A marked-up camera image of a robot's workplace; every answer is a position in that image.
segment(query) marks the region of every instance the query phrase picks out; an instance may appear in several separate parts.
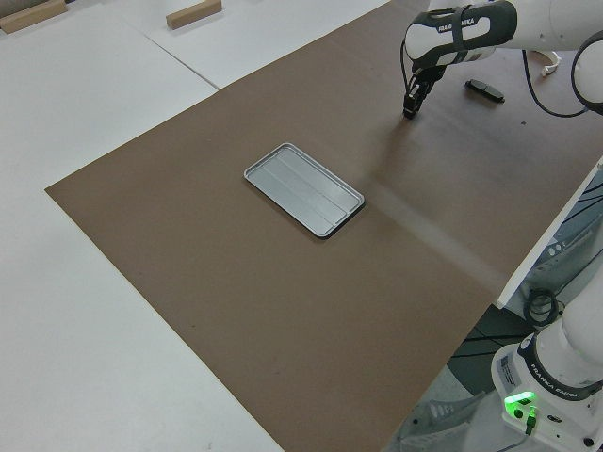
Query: brown table surface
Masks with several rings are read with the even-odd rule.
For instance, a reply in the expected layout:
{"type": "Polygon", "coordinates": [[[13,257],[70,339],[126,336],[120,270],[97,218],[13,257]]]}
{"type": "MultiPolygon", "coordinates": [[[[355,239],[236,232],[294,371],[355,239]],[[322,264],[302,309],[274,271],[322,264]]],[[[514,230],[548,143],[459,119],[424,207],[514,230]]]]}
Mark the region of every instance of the brown table surface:
{"type": "MultiPolygon", "coordinates": [[[[48,188],[287,452],[384,446],[601,155],[600,118],[538,110],[518,52],[450,67],[402,120],[399,44],[426,5],[378,8],[48,188]],[[285,141],[367,198],[326,241],[242,177],[285,141]]],[[[576,107],[567,73],[537,88],[576,107]]]]}

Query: silver rectangular tray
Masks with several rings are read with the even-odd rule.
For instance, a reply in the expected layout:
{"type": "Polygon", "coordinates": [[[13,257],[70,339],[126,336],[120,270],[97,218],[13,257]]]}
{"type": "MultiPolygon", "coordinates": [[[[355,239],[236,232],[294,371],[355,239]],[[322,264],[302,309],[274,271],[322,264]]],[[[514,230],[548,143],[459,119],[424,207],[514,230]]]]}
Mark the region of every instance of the silver rectangular tray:
{"type": "Polygon", "coordinates": [[[245,179],[314,235],[333,234],[365,203],[365,197],[291,143],[251,165],[245,179]]]}

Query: green light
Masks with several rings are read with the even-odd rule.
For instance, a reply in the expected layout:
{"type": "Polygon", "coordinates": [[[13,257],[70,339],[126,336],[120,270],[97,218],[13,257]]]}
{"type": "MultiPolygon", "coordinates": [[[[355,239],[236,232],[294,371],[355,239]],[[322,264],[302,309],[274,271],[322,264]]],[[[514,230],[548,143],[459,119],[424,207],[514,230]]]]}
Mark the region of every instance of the green light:
{"type": "Polygon", "coordinates": [[[509,395],[508,397],[505,397],[505,405],[511,405],[515,402],[520,402],[522,405],[526,405],[527,403],[530,403],[530,401],[535,397],[536,394],[530,391],[517,395],[509,395]]]}

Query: cable connector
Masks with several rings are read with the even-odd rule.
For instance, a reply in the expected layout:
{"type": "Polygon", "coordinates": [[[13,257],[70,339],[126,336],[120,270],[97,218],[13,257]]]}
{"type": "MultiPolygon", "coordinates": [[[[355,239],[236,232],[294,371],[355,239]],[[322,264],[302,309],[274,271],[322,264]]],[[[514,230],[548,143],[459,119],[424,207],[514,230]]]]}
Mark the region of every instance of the cable connector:
{"type": "Polygon", "coordinates": [[[531,435],[531,431],[536,427],[536,407],[530,407],[530,414],[528,415],[528,420],[526,421],[526,434],[528,436],[531,435]]]}

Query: wooden block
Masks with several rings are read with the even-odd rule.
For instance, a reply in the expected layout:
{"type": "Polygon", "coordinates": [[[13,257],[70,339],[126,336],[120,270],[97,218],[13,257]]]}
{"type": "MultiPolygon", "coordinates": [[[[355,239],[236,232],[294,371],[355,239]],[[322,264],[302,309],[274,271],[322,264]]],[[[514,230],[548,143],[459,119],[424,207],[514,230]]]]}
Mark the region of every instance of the wooden block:
{"type": "Polygon", "coordinates": [[[5,33],[14,33],[30,25],[37,24],[67,11],[65,0],[48,0],[23,11],[15,12],[0,19],[0,28],[5,33]]]}
{"type": "Polygon", "coordinates": [[[167,15],[166,20],[168,21],[168,27],[175,30],[220,11],[222,11],[221,0],[205,0],[192,7],[184,8],[167,15]]]}

